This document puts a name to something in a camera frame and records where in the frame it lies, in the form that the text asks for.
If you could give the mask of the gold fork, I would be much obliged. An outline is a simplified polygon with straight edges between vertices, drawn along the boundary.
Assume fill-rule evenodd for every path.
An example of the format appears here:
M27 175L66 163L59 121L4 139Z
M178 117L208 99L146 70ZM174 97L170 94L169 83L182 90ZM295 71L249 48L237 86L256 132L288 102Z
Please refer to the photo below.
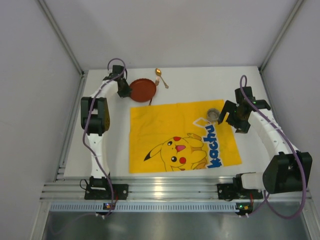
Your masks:
M155 86L157 87L157 86L159 85L159 83L160 83L160 77L157 76L156 79L155 79L155 81L154 81L154 84L155 84ZM151 98L151 100L149 101L149 104L148 104L149 106L152 105L152 101L153 101L153 98Z

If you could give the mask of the red round plate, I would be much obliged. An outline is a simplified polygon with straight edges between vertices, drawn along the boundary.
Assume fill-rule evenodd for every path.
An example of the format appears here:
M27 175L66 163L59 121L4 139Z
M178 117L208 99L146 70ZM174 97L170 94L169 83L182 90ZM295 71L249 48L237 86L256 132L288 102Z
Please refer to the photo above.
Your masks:
M132 89L130 98L138 103L150 101L156 94L156 84L148 78L134 80L129 87Z

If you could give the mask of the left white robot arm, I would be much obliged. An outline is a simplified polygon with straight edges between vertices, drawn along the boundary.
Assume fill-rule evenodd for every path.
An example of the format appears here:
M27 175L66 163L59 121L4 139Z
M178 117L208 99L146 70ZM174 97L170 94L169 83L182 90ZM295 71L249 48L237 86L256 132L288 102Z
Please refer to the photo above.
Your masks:
M98 89L80 100L80 123L83 129L82 143L91 157L91 177L108 179L110 169L107 161L105 141L111 118L108 99L114 95L129 97L131 88L127 83L127 70L122 65L113 65L111 72L103 78Z

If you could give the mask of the yellow Pikachu placemat cloth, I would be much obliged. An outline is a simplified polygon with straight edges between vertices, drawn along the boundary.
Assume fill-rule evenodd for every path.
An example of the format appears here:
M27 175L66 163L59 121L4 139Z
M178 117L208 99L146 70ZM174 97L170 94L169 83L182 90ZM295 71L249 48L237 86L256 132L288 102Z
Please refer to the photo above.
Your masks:
M242 164L227 123L207 120L224 101L209 100L133 107L130 110L131 174L221 169Z

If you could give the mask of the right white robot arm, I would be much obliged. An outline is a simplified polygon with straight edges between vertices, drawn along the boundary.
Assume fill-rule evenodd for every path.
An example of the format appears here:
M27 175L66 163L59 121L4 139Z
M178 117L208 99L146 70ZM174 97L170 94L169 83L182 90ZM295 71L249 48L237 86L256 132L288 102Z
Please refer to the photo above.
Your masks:
M263 172L239 173L234 181L242 189L270 194L302 191L308 185L313 162L311 155L299 151L282 136L271 107L266 100L257 100L250 86L237 88L234 92L236 102L225 102L217 122L226 122L241 134L254 129L270 158Z

